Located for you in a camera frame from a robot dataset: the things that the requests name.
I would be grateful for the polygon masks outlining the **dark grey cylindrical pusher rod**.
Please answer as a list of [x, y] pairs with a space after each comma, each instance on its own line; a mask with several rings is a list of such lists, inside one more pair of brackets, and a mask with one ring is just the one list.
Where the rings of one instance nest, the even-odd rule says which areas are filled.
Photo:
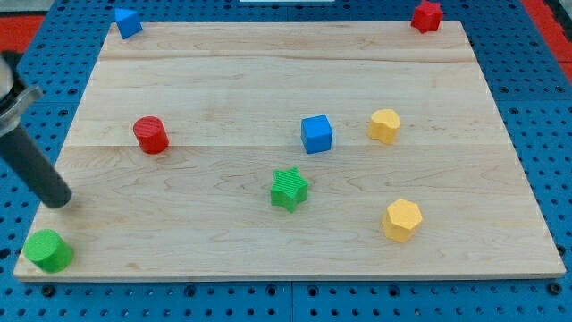
[[71, 200], [72, 190], [21, 125], [1, 136], [1, 158], [45, 206], [61, 208]]

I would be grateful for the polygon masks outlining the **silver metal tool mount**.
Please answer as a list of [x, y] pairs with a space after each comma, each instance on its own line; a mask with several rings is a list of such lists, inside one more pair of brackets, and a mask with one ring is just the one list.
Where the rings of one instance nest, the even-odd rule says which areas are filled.
[[44, 96], [38, 85], [29, 85], [17, 72], [22, 54], [1, 52], [1, 136], [14, 130], [21, 116], [34, 102]]

